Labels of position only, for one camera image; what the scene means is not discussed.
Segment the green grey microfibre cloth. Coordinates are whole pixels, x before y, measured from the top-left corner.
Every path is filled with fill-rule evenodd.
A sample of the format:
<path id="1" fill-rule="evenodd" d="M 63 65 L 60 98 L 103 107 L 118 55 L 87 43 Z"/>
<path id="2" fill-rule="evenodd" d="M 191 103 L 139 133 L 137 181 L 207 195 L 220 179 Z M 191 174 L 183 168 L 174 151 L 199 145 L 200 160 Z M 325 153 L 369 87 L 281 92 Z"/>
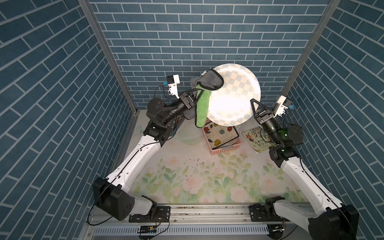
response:
<path id="1" fill-rule="evenodd" d="M 219 90 L 223 85 L 223 77 L 214 69 L 205 71 L 200 77 L 191 80 L 191 87 L 197 89 L 194 92 L 197 103 L 191 115 L 197 128 L 203 128 L 206 124 L 212 92 Z"/>

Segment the square floral plate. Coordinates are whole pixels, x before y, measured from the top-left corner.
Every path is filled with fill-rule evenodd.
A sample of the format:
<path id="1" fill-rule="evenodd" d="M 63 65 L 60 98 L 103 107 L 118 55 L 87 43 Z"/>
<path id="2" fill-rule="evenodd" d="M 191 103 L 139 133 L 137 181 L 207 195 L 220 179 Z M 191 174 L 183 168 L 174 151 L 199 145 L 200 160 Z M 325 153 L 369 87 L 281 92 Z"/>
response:
<path id="1" fill-rule="evenodd" d="M 242 132 L 241 126 L 221 126 L 208 122 L 203 127 L 208 144 L 212 150 L 234 145 Z"/>

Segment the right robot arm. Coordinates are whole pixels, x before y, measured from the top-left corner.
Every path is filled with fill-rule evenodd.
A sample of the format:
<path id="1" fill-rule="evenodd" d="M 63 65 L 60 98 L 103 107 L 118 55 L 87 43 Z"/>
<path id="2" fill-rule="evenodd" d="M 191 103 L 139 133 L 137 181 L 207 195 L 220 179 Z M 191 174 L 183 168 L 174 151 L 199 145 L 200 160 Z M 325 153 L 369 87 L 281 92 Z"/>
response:
<path id="1" fill-rule="evenodd" d="M 306 167 L 295 146 L 303 144 L 301 126 L 288 123 L 286 127 L 276 117 L 293 108 L 292 101 L 280 96 L 274 108 L 255 99 L 250 100 L 253 116 L 270 138 L 271 160 L 283 170 L 309 200 L 313 211 L 306 211 L 282 196 L 266 199 L 264 205 L 249 207 L 251 219 L 268 222 L 288 220 L 308 232 L 314 240 L 355 240 L 359 212 L 335 197 Z"/>

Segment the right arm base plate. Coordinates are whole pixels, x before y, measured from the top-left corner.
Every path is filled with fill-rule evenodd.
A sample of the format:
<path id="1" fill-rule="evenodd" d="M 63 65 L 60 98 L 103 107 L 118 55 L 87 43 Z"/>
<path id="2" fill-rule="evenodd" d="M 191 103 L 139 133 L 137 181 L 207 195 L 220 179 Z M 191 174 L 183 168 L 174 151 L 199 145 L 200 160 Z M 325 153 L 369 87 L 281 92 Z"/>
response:
<path id="1" fill-rule="evenodd" d="M 282 222 L 284 218 L 278 216 L 274 209 L 274 203 L 285 200 L 281 196 L 266 199 L 265 203 L 253 204 L 249 206 L 250 218 L 252 222 Z"/>

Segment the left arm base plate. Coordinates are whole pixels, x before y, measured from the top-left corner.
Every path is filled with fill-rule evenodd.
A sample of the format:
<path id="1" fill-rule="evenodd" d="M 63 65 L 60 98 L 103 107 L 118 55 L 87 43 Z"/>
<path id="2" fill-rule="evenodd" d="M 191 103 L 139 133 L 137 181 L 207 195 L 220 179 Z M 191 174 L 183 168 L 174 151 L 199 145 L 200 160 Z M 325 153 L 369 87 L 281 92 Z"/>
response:
<path id="1" fill-rule="evenodd" d="M 147 215 L 131 215 L 130 223 L 168 223 L 171 215 L 170 206 L 156 206 Z"/>

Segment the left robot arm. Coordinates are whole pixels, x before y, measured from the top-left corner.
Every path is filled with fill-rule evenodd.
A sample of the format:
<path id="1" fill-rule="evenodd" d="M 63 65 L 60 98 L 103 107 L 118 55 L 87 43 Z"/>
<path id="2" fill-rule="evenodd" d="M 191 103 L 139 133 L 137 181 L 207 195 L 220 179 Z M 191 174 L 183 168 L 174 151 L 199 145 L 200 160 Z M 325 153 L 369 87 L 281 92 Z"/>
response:
<path id="1" fill-rule="evenodd" d="M 157 203 L 154 200 L 132 197 L 129 191 L 148 160 L 171 139 L 171 133 L 185 117 L 184 113 L 197 106 L 203 92 L 200 89 L 185 91 L 169 106 L 160 98 L 148 103 L 147 117 L 150 121 L 136 147 L 107 177 L 93 182 L 96 207 L 118 221 L 130 215 L 155 215 Z"/>

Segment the round checkered plate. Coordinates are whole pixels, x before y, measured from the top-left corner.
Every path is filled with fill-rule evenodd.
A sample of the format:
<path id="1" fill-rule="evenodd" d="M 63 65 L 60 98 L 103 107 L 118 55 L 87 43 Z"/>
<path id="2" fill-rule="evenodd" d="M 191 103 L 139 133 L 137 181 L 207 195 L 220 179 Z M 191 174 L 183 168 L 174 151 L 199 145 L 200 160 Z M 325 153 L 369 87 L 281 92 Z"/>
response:
<path id="1" fill-rule="evenodd" d="M 223 64 L 214 70 L 222 76 L 224 84 L 211 92 L 207 118 L 225 127 L 245 123 L 253 116 L 251 100 L 261 100 L 257 77 L 239 64 Z"/>

